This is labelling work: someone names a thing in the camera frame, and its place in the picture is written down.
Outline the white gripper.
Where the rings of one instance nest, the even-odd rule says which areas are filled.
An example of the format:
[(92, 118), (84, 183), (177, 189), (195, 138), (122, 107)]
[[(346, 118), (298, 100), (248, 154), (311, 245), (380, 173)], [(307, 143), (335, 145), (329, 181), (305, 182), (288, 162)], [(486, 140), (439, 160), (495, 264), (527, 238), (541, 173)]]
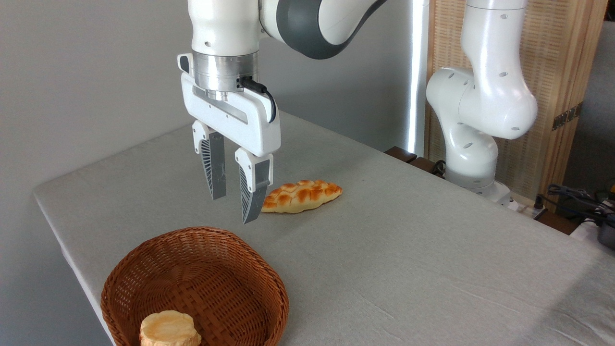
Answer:
[(244, 224), (254, 221), (273, 182), (271, 153), (281, 146), (280, 118), (270, 122), (269, 97), (248, 88), (228, 92), (226, 100), (209, 98), (194, 80), (191, 53), (178, 55), (177, 64), (182, 70), (185, 107), (196, 118), (192, 125), (194, 151), (201, 158), (209, 192), (214, 200), (226, 195), (226, 137), (241, 147), (234, 155), (240, 167), (242, 220)]

